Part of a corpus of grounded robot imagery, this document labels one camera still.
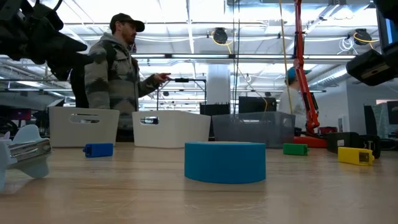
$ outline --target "blue block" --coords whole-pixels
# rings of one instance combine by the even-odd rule
[[[113,144],[112,143],[94,143],[87,144],[83,149],[87,158],[103,157],[113,155]]]
[[[185,177],[218,184],[246,184],[266,179],[263,143],[189,142]]]

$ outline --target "hand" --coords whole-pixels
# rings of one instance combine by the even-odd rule
[[[170,80],[169,75],[171,75],[171,73],[156,73],[155,80],[159,83],[164,83],[167,80]]]

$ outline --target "green block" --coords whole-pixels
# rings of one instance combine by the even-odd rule
[[[285,155],[307,156],[308,151],[306,144],[284,144]]]

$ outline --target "person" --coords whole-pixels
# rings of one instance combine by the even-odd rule
[[[304,74],[310,73],[310,70],[305,70]],[[305,111],[305,106],[304,106],[304,101],[301,96],[300,91],[300,83],[297,80],[296,73],[294,68],[290,68],[287,71],[287,79],[285,82],[287,82],[289,86],[289,92],[290,92],[290,99],[292,102],[292,112],[293,115],[295,115],[295,127],[300,128],[302,131],[306,130],[306,123],[307,123],[307,114]],[[290,112],[290,102],[289,102],[289,94],[287,92],[287,88],[283,91],[283,93],[280,96],[280,102],[279,102],[279,109],[278,111],[291,114]]]
[[[105,33],[89,51],[94,63],[85,66],[87,100],[89,108],[119,110],[116,140],[134,141],[132,112],[138,111],[138,98],[156,90],[170,73],[156,73],[140,82],[138,62],[132,58],[130,46],[135,44],[137,32],[144,31],[144,23],[119,13],[109,26],[112,34]],[[109,67],[105,43],[110,43],[115,53]]]

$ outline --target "backpack strap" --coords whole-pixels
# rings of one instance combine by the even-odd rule
[[[106,61],[108,63],[108,71],[109,71],[112,69],[114,59],[116,58],[116,51],[110,41],[102,40],[101,43],[106,51]]]

